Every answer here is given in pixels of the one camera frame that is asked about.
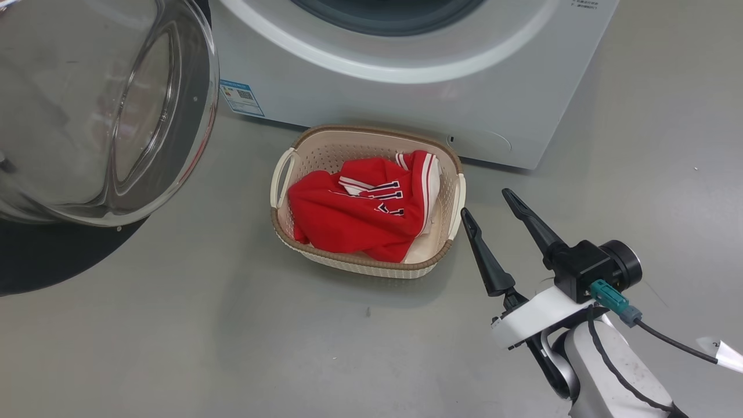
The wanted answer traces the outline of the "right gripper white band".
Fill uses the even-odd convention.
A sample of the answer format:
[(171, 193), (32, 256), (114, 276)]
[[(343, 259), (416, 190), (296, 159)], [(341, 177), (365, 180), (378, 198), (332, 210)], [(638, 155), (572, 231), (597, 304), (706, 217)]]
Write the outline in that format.
[[(531, 238), (535, 241), (542, 254), (544, 267), (554, 271), (554, 251), (568, 248), (567, 244), (511, 189), (504, 188), (502, 196), (513, 215), (524, 223)], [(466, 232), (488, 296), (500, 297), (511, 292), (515, 286), (515, 280), (505, 272), (493, 256), (483, 240), (481, 228), (467, 207), (461, 209), (461, 224)], [(543, 330), (556, 325), (593, 302), (594, 299), (590, 298), (578, 304), (559, 288), (549, 287), (522, 306), (504, 315), (503, 318), (496, 319), (491, 325), (493, 338), (500, 348), (514, 346), (533, 335), (539, 335)]]

